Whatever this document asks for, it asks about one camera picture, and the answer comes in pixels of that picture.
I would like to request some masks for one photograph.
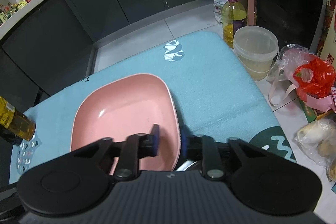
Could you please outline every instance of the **plastic bottle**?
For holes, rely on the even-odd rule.
[[[35,133],[35,123],[17,111],[9,102],[0,96],[0,125],[11,133],[30,141]]]
[[[246,10],[239,0],[227,1],[221,11],[223,39],[230,48],[233,48],[233,36],[239,28],[246,24]]]

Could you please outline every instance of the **pink tray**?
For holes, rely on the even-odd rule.
[[[159,153],[141,159],[140,169],[173,170],[181,139],[169,89],[155,75],[131,75],[98,88],[83,101],[73,122],[71,151],[104,137],[120,142],[149,133],[155,123],[160,126]]]

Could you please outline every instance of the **floor tile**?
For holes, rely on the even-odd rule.
[[[260,89],[261,93],[266,98],[267,103],[270,105],[270,107],[273,111],[279,109],[280,107],[286,105],[287,103],[289,103],[289,102],[291,102],[291,101],[293,101],[294,99],[297,98],[297,94],[296,94],[295,90],[293,90],[286,97],[285,100],[283,100],[280,104],[278,104],[276,106],[273,106],[273,105],[270,104],[270,102],[268,100],[268,92],[269,92],[269,89],[271,88],[271,83],[267,82],[266,79],[256,81],[255,83],[258,86],[258,88]],[[277,89],[275,90],[272,101],[275,102],[275,103],[279,102],[283,98],[283,96],[285,95],[286,90],[290,85],[291,85],[291,82],[289,80],[279,81],[278,84],[277,84]]]
[[[293,100],[287,105],[274,112],[277,117],[296,157],[298,164],[312,170],[320,178],[323,191],[321,198],[315,208],[315,213],[326,223],[335,223],[336,221],[336,194],[331,190],[334,185],[329,182],[323,166],[317,165],[313,160],[308,158],[294,141],[296,132],[303,126],[307,125],[307,119],[301,109],[298,99]]]
[[[94,72],[172,39],[164,20],[152,23],[99,48]]]
[[[213,25],[211,27],[203,29],[202,31],[215,32],[218,33],[221,38],[223,38],[222,24]]]
[[[165,19],[175,38],[213,25],[217,21],[213,15],[213,4],[195,8]]]

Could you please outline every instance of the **red plastic bag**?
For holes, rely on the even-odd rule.
[[[293,77],[300,86],[296,89],[297,95],[306,102],[307,93],[316,98],[330,95],[336,73],[332,65],[316,57],[308,64],[298,67]]]

